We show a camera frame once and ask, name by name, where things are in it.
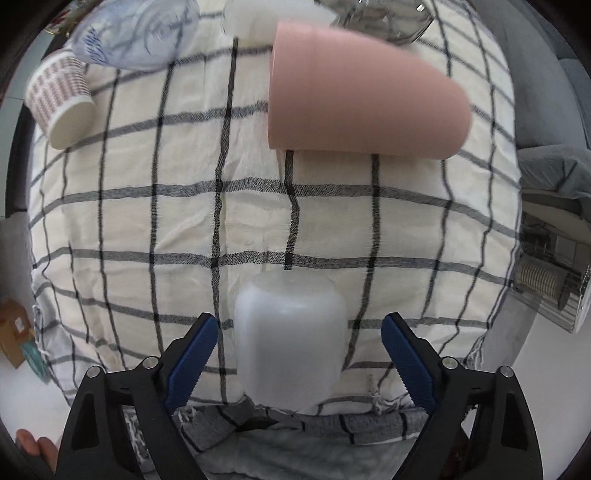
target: white label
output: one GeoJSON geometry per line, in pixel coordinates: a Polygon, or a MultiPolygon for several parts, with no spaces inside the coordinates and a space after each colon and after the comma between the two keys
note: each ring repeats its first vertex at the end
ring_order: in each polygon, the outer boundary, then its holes
{"type": "Polygon", "coordinates": [[[22,333],[25,331],[25,324],[23,323],[22,318],[18,317],[14,321],[14,325],[16,325],[18,333],[22,333]]]}

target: patterned paper cup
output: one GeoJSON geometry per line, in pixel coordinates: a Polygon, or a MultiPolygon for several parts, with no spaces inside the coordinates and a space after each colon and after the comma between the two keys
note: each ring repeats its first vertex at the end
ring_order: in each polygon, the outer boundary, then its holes
{"type": "Polygon", "coordinates": [[[48,55],[27,82],[25,105],[53,148],[63,150],[82,139],[96,109],[82,62],[69,50],[48,55]]]}

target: hand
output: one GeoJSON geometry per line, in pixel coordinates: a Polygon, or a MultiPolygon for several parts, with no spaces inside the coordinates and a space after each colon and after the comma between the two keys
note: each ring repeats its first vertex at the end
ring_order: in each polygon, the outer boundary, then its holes
{"type": "Polygon", "coordinates": [[[31,456],[40,456],[49,465],[52,472],[56,472],[57,447],[45,437],[35,441],[35,437],[28,430],[17,430],[17,440],[21,442],[22,449],[31,456]]]}

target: paper cup bottom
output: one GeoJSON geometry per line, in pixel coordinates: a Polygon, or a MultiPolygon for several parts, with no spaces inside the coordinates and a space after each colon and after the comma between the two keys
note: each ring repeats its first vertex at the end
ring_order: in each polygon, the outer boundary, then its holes
{"type": "Polygon", "coordinates": [[[60,105],[47,128],[51,146],[63,150],[81,140],[95,119],[95,109],[92,98],[87,96],[77,96],[60,105]]]}

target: blue gripper pad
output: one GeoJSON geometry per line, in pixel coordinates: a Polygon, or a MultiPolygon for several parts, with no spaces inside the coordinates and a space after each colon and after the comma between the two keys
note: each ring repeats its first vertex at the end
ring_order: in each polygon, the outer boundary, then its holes
{"type": "Polygon", "coordinates": [[[414,404],[430,415],[437,407],[433,379],[402,330],[390,315],[382,322],[382,343],[396,366],[414,404]]]}
{"type": "Polygon", "coordinates": [[[168,376],[168,395],[164,400],[164,408],[170,415],[189,401],[195,384],[217,345],[217,336],[217,320],[210,316],[168,376]]]}

